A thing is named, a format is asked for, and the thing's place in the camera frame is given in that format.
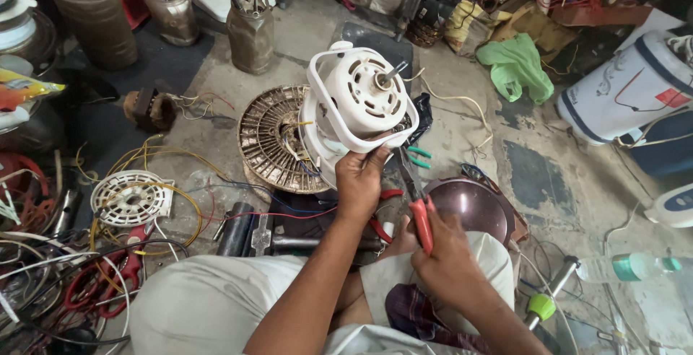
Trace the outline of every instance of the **green plastic bag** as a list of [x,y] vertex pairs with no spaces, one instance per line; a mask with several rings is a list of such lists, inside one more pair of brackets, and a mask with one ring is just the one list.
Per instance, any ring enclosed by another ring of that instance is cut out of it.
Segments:
[[510,102],[520,98],[524,86],[529,87],[529,97],[537,105],[554,94],[554,84],[542,71],[539,52],[527,33],[503,42],[490,41],[477,50],[477,59],[483,65],[492,65],[491,81]]

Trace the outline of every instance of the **plastic water bottle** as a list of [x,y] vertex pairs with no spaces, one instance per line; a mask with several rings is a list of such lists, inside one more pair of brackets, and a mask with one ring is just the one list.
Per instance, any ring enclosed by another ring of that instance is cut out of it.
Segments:
[[580,259],[577,275],[596,284],[642,281],[679,271],[681,262],[674,257],[655,257],[650,253],[619,254],[612,257]]

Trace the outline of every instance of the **dirty jar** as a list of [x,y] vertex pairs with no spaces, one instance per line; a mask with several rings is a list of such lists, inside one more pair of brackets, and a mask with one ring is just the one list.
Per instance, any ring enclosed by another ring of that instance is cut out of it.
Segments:
[[231,5],[226,20],[231,62],[241,71],[259,75],[270,68],[274,54],[274,17],[267,5],[239,10]]
[[144,0],[165,41],[185,47],[200,34],[193,14],[192,0]]
[[54,0],[91,64],[109,70],[137,60],[121,0]]

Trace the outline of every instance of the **black plastic bag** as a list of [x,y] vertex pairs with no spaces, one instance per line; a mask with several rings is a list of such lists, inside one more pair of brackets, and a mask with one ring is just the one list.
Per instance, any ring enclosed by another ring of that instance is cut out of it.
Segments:
[[421,95],[414,99],[414,109],[419,113],[419,127],[414,130],[414,133],[407,139],[407,145],[413,146],[419,140],[421,135],[426,133],[426,130],[431,128],[433,124],[433,113],[431,112],[431,95],[427,92],[422,92]]

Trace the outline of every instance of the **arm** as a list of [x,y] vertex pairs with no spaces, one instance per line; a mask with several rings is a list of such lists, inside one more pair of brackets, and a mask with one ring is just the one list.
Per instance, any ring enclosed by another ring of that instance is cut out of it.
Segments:
[[299,275],[260,322],[243,352],[318,354],[363,227],[380,195],[380,172],[389,150],[349,153],[335,167],[337,217]]
[[441,218],[433,205],[428,219],[433,251],[428,256],[418,249],[411,264],[433,294],[469,320],[495,354],[549,355],[479,269],[459,219]]

